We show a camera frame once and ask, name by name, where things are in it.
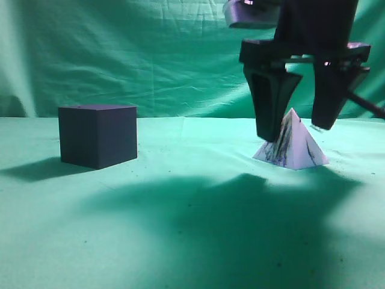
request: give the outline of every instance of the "table surface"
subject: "table surface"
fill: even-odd
[[[60,162],[58,120],[0,118],[0,288],[385,288],[385,123],[330,164],[252,159],[253,119],[138,119],[138,159]]]

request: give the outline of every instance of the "white pyramid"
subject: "white pyramid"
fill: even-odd
[[[253,158],[293,170],[329,163],[293,108],[282,120],[278,140],[265,142]]]

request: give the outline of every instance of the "robotic arm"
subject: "robotic arm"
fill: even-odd
[[[312,64],[315,98],[312,123],[331,129],[348,99],[376,116],[385,112],[353,91],[366,78],[371,46],[349,42],[359,0],[229,0],[230,28],[276,28],[270,40],[243,40],[239,60],[253,98],[257,134],[274,142],[289,100],[302,76],[287,63]]]

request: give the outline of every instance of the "green backdrop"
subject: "green backdrop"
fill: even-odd
[[[133,104],[140,117],[254,117],[238,63],[243,38],[226,0],[0,0],[0,116],[57,115],[57,106]],[[357,93],[383,105],[385,3],[360,0],[352,41],[373,45]],[[292,97],[301,117],[313,102],[311,66]],[[371,117],[348,103],[340,117]]]

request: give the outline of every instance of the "black cube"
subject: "black cube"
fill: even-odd
[[[58,118],[64,163],[103,169],[138,157],[135,106],[59,107]]]

